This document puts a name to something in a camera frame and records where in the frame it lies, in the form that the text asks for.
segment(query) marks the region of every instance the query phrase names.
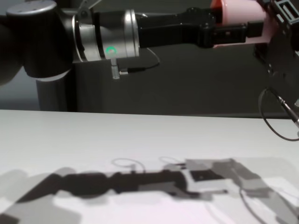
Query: gray wall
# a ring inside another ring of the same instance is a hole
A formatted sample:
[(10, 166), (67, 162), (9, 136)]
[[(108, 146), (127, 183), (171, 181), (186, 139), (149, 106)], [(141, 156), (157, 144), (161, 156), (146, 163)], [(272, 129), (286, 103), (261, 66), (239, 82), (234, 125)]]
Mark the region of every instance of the gray wall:
[[(209, 0), (103, 0), (98, 11), (179, 13), (209, 7)], [(257, 99), (267, 73), (253, 46), (199, 49), (192, 45), (153, 48), (161, 66), (114, 81), (110, 62), (77, 66), (79, 109), (83, 112), (258, 116)], [(121, 68), (149, 66), (154, 57), (119, 60)], [(272, 112), (279, 112), (273, 106)]]
[[(24, 0), (1, 0), (0, 14), (6, 9)], [(22, 68), (8, 84), (0, 86), (0, 109), (39, 110), (36, 82), (29, 78)]]

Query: robotic arm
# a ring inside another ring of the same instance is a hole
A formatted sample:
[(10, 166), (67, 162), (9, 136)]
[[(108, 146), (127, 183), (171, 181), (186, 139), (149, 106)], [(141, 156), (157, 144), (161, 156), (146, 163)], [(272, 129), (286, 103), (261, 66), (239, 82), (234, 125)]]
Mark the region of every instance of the robotic arm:
[[(244, 0), (241, 6), (240, 1), (228, 5), (215, 0), (209, 9), (147, 16), (134, 10), (94, 12), (98, 0), (84, 0), (78, 10), (36, 0), (8, 9), (7, 16), (0, 17), (0, 28), (17, 37), (22, 65), (37, 79), (60, 78), (73, 63), (100, 60), (111, 60), (114, 78), (119, 78), (116, 60), (139, 56), (139, 48), (189, 43), (212, 49), (255, 43), (255, 55), (269, 73), (269, 90), (299, 127), (292, 110), (299, 99), (296, 2)], [(251, 16), (241, 14), (238, 7), (248, 7)]]

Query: white tabletop surface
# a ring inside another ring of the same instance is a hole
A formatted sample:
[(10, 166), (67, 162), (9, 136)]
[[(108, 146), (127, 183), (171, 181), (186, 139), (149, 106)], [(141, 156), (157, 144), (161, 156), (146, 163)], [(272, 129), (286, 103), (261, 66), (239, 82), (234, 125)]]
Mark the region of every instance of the white tabletop surface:
[[(297, 137), (290, 121), (271, 122)], [(260, 119), (0, 111), (0, 144), (1, 224), (298, 223), (299, 143)], [(164, 181), (163, 170), (182, 175), (187, 193), (175, 178)], [(207, 170), (223, 179), (191, 178)], [(118, 172), (146, 178), (120, 194), (114, 188), (132, 179), (85, 198), (47, 193), (53, 173), (61, 180), (102, 173), (108, 181)], [(151, 174), (162, 181), (148, 183)], [(38, 196), (21, 202), (34, 188)]]

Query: silver metal ring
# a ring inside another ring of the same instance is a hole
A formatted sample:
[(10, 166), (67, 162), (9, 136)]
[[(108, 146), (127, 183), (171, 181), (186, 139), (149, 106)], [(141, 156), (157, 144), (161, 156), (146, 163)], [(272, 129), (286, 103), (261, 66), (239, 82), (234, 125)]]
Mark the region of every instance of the silver metal ring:
[(87, 61), (100, 61), (101, 56), (97, 44), (95, 26), (92, 24), (79, 24), (79, 30)]
[(132, 24), (133, 24), (133, 33), (135, 41), (135, 55), (139, 56), (139, 34), (138, 34), (138, 25), (136, 20), (135, 11), (132, 10)]
[(73, 38), (74, 38), (74, 43), (75, 43), (75, 48), (76, 48), (77, 56), (78, 56), (80, 62), (83, 62), (83, 60), (82, 60), (82, 58), (80, 56), (80, 52), (79, 52), (79, 49), (78, 49), (78, 46), (77, 46), (77, 41), (76, 41), (76, 32), (75, 32), (75, 22), (76, 22), (76, 19), (75, 18), (76, 18), (76, 16), (74, 15), (73, 19), (71, 21), (71, 25), (73, 27)]
[(30, 16), (48, 12), (56, 6), (56, 2), (51, 0), (28, 1), (10, 7), (6, 13), (14, 16)]
[(125, 12), (124, 34), (127, 57), (139, 56), (139, 36), (134, 10)]

